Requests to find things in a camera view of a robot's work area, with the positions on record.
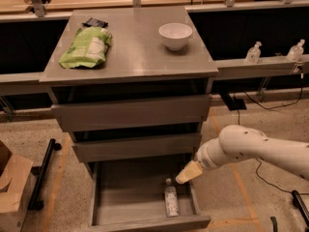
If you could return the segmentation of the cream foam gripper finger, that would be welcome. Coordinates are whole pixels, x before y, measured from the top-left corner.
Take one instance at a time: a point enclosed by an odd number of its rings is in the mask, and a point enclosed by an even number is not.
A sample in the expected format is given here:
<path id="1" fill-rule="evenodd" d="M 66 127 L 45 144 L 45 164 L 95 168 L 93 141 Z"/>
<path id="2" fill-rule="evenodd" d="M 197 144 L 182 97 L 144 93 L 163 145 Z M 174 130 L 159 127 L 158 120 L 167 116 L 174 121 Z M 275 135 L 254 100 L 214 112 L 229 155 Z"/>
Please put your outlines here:
<path id="1" fill-rule="evenodd" d="M 203 173 L 203 168 L 198 161 L 191 160 L 184 169 L 177 175 L 176 181 L 182 185 Z"/>

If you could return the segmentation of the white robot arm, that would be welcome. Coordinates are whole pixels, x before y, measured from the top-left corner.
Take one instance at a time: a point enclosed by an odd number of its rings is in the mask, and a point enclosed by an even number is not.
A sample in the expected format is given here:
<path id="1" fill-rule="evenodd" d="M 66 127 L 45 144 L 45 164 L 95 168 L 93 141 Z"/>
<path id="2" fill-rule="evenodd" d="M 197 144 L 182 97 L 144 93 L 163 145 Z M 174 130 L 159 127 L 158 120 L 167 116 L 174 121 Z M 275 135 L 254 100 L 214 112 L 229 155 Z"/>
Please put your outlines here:
<path id="1" fill-rule="evenodd" d="M 217 138 L 204 143 L 177 175 L 178 184 L 184 184 L 204 170 L 218 168 L 231 162 L 259 159 L 309 180 L 309 144 L 276 139 L 260 130 L 238 125 L 225 127 Z"/>

